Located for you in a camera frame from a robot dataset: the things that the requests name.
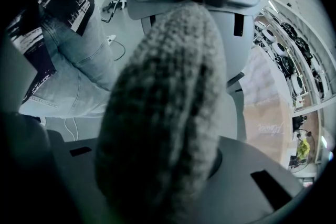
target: fuzzy gray cover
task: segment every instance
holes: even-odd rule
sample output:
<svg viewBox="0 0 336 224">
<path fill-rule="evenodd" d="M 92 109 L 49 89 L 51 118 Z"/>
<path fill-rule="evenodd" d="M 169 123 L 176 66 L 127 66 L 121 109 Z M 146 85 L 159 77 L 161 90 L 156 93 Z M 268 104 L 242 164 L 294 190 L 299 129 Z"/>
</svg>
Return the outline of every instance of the fuzzy gray cover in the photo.
<svg viewBox="0 0 336 224">
<path fill-rule="evenodd" d="M 223 57 L 211 15 L 189 3 L 156 22 L 122 70 L 98 138 L 96 179 L 123 223 L 186 219 L 216 154 Z"/>
</svg>

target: person's leg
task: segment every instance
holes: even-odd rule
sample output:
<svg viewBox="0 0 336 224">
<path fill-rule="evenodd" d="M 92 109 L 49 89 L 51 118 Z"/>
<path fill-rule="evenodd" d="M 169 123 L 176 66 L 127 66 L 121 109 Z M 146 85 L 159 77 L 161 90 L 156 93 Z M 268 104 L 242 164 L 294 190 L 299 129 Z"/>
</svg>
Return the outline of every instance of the person's leg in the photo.
<svg viewBox="0 0 336 224">
<path fill-rule="evenodd" d="M 115 76 L 112 52 L 99 29 L 101 22 L 92 16 L 83 37 L 75 37 L 63 23 L 43 10 L 41 13 L 45 44 L 57 73 L 21 106 L 20 113 L 60 118 L 103 116 Z"/>
</svg>

